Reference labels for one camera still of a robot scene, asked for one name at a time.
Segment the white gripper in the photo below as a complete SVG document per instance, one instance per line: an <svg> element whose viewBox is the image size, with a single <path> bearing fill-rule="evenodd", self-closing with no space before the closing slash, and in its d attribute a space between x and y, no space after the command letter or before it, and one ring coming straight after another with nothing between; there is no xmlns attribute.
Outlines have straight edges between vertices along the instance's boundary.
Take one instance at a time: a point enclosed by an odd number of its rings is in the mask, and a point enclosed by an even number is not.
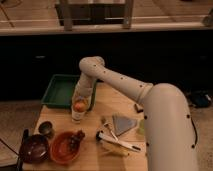
<svg viewBox="0 0 213 171"><path fill-rule="evenodd" d="M86 105L86 110L85 111L88 110L88 108L89 108L89 100L88 100L87 97L81 95L78 90L74 90L74 93L73 93L73 96L72 96L72 107L73 107L73 105L76 102L83 102Z"/></svg>

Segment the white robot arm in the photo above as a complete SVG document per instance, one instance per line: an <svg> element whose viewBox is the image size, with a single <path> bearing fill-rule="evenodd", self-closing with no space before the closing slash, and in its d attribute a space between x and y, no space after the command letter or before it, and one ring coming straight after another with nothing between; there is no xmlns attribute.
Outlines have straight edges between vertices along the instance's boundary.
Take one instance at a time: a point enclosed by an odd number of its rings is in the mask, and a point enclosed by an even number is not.
<svg viewBox="0 0 213 171"><path fill-rule="evenodd" d="M143 107L148 171L199 171L193 121L179 88L109 70L99 56L82 58L79 68L75 95L91 96L94 82L100 79Z"/></svg>

